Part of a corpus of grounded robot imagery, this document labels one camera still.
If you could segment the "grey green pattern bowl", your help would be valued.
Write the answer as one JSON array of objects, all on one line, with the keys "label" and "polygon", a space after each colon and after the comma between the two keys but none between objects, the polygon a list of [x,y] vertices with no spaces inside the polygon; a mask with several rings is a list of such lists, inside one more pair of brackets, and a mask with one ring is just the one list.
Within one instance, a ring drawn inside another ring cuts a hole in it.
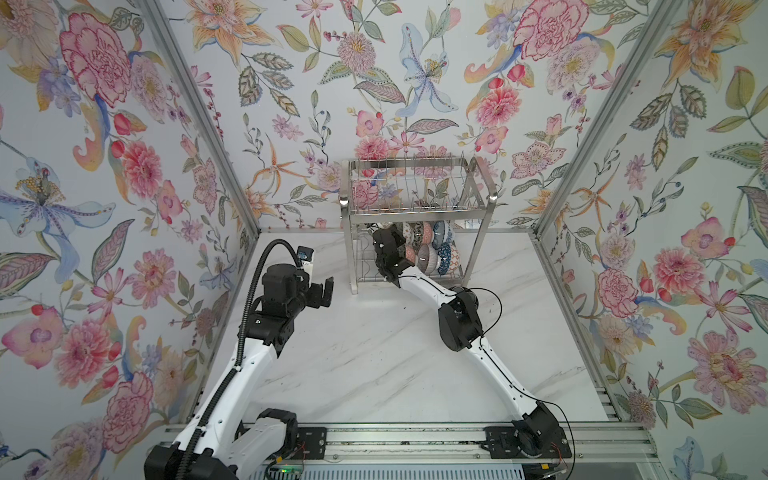
[{"label": "grey green pattern bowl", "polygon": [[413,248],[417,248],[421,245],[423,238],[423,229],[418,222],[403,222],[401,224],[402,234],[406,243]]}]

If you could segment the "purple striped bowl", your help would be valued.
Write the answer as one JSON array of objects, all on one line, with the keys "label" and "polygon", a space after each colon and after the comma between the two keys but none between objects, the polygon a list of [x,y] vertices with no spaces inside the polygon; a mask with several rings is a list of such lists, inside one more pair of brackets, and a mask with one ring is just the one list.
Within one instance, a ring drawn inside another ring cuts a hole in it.
[{"label": "purple striped bowl", "polygon": [[421,245],[417,252],[417,266],[426,275],[431,275],[438,267],[440,256],[431,244]]}]

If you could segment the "blue white floral bowl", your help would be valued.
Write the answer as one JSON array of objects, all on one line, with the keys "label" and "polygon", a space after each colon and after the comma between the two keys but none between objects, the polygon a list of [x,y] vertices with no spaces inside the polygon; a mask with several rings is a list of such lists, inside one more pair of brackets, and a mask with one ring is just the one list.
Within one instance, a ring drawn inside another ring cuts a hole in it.
[{"label": "blue white floral bowl", "polygon": [[443,244],[450,244],[453,240],[453,229],[449,221],[438,220],[432,226],[432,247],[439,249]]}]

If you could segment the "blue triangle pattern bowl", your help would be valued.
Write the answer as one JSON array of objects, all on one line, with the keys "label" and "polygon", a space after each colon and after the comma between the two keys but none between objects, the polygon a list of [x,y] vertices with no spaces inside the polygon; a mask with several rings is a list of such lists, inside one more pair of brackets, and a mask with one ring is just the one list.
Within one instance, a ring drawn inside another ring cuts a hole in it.
[{"label": "blue triangle pattern bowl", "polygon": [[457,246],[451,243],[443,243],[438,249],[439,266],[437,272],[440,276],[455,275],[461,266],[461,257]]}]

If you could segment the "green leaf pattern bowl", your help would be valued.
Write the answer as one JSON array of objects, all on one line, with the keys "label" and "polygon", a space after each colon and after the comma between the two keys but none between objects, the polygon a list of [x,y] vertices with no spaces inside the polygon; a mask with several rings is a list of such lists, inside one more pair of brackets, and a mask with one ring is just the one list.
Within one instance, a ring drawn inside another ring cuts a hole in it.
[{"label": "green leaf pattern bowl", "polygon": [[421,236],[419,240],[420,245],[431,245],[434,238],[433,226],[429,222],[422,222],[420,224]]}]

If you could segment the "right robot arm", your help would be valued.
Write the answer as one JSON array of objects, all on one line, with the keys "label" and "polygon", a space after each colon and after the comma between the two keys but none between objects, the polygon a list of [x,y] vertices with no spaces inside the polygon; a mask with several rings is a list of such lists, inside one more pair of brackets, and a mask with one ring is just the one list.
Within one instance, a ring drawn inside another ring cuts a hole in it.
[{"label": "right robot arm", "polygon": [[483,327],[475,292],[444,287],[406,256],[406,238],[394,225],[372,232],[375,265],[388,283],[435,310],[438,332],[451,351],[466,354],[500,391],[509,423],[484,429],[482,449],[493,459],[574,459],[575,439],[562,408],[531,394],[502,362]]}]

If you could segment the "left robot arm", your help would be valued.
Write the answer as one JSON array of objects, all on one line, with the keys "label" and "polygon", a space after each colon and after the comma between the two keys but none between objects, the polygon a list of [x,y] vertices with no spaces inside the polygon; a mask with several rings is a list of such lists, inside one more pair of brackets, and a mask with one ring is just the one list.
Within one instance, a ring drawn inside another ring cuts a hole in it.
[{"label": "left robot arm", "polygon": [[147,479],[253,479],[299,450],[295,413],[268,408],[245,420],[250,397],[282,354],[307,308],[330,306],[335,282],[314,283],[304,266],[275,264],[258,278],[227,370],[192,421],[145,460]]}]

